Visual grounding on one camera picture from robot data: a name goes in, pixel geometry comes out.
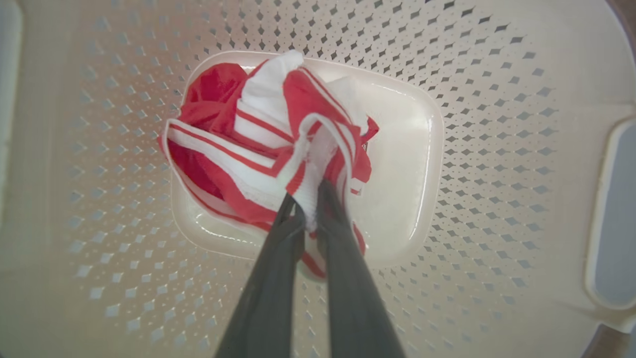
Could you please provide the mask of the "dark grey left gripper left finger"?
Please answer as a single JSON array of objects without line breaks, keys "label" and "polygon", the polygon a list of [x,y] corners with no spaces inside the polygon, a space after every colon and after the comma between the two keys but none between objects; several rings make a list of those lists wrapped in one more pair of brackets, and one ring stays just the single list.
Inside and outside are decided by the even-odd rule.
[{"label": "dark grey left gripper left finger", "polygon": [[290,358],[296,265],[305,216],[286,195],[214,358]]}]

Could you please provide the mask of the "red and white striped garment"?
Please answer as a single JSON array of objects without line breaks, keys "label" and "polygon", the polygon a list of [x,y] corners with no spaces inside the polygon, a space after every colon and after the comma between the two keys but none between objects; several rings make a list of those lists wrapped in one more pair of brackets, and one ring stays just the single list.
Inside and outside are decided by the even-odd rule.
[{"label": "red and white striped garment", "polygon": [[243,231],[270,231],[291,195],[305,213],[302,267],[324,279],[318,187],[331,182],[342,204],[360,193],[372,175],[365,147],[379,130],[361,105],[356,80],[327,82],[291,50],[252,71],[237,63],[204,70],[158,143],[189,197]]}]

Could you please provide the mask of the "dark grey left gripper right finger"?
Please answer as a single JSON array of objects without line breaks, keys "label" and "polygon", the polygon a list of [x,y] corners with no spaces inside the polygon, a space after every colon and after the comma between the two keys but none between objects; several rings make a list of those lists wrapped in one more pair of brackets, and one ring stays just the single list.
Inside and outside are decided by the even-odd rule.
[{"label": "dark grey left gripper right finger", "polygon": [[336,188],[318,188],[318,249],[325,260],[331,358],[406,358]]}]

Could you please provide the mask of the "white perforated plastic laundry basket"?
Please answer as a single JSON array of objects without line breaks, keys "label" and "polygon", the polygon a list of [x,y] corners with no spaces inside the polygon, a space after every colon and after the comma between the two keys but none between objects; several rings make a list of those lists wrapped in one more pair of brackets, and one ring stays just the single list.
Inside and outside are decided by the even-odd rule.
[{"label": "white perforated plastic laundry basket", "polygon": [[380,126],[351,215],[407,356],[636,343],[636,0],[0,0],[0,357],[214,355],[264,235],[158,137],[288,50]]}]

